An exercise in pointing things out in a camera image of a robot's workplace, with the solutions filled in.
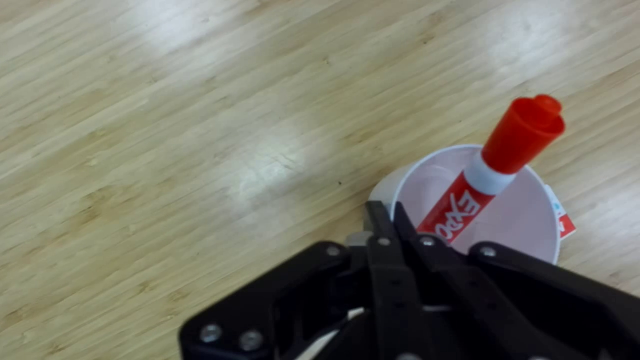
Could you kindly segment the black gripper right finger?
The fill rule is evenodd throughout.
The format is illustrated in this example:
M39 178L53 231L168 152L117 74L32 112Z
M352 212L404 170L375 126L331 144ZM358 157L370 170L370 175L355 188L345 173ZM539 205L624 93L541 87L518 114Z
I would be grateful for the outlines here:
M417 262L449 291L454 306L470 322L474 340L486 347L486 358L588 360L582 351L537 330L486 272L443 240L417 234L401 203L396 203L394 225Z

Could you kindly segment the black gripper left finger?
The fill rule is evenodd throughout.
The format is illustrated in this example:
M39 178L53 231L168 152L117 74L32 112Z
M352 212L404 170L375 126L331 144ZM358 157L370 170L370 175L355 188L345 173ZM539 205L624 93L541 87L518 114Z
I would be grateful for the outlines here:
M365 212L371 229L365 256L378 353L381 360L425 360L416 279L404 262L390 214L381 201L368 201Z

